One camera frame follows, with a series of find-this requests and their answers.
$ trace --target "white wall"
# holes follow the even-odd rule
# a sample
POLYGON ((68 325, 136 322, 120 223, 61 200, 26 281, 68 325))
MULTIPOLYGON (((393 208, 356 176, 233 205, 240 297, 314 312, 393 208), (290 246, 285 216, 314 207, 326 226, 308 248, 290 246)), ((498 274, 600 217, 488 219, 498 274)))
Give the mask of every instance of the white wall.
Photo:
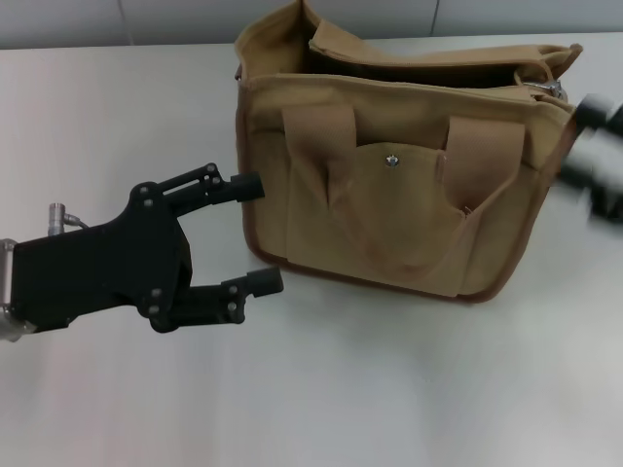
MULTIPOLYGON (((0 49, 232 42, 246 24, 286 2, 1 0, 0 49)), ((366 38, 623 31, 621 0, 310 3, 324 17, 366 38)))

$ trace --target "white table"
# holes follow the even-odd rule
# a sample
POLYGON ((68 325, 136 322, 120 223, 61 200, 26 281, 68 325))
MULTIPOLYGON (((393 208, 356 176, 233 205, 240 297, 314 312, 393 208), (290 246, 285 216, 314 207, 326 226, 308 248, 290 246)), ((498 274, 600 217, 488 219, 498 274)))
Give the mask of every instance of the white table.
MULTIPOLYGON (((623 100, 623 34, 378 44, 415 54, 528 42, 585 46, 563 79, 571 101, 623 100)), ((233 174, 237 66, 229 45, 0 52, 0 236, 45 235, 52 201, 98 224, 139 182, 207 162, 233 174)), ((182 224, 197 284, 261 267, 239 206, 182 224)), ((0 462, 622 465, 623 237, 587 227, 562 189, 485 305, 284 280, 283 294, 249 300, 243 326, 163 336, 120 308, 2 343, 0 462)))

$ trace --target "tan shoulder bag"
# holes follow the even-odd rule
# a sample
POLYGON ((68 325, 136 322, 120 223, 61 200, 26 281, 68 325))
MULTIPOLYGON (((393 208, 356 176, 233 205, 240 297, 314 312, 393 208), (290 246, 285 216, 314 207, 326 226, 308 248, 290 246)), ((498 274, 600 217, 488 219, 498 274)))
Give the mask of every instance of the tan shoulder bag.
POLYGON ((292 269, 492 298, 573 139, 581 47, 385 54, 296 2, 247 27, 237 115, 249 247, 292 269))

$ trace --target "bag handle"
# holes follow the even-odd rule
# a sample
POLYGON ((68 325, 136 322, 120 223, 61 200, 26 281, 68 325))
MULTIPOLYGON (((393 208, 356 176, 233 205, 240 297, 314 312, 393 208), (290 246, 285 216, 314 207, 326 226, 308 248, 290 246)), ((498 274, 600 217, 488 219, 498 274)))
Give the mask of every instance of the bag handle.
POLYGON ((339 61, 373 66, 440 68, 515 64, 527 68, 522 72, 523 76, 542 76, 545 81, 551 81, 571 66, 582 52, 582 47, 577 44, 570 48, 523 45, 408 57, 386 54, 323 19, 310 40, 310 50, 339 61))
POLYGON ((443 165, 443 186, 462 219, 442 253, 425 264, 392 258, 382 242, 366 231, 349 188, 356 163, 356 124, 349 105, 294 106, 282 110, 288 153, 316 198, 327 206, 352 245, 378 273, 394 280, 415 280, 433 272, 471 231, 484 210, 514 181, 521 163, 522 124, 450 118, 443 165))

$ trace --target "khaki canvas bag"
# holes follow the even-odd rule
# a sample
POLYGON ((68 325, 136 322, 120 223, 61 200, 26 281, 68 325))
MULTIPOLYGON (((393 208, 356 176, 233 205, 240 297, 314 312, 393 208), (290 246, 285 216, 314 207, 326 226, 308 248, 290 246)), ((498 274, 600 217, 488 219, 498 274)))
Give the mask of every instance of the khaki canvas bag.
POLYGON ((337 279, 480 302, 508 280, 575 137, 558 78, 581 47, 385 54, 299 1, 247 27, 249 247, 337 279))

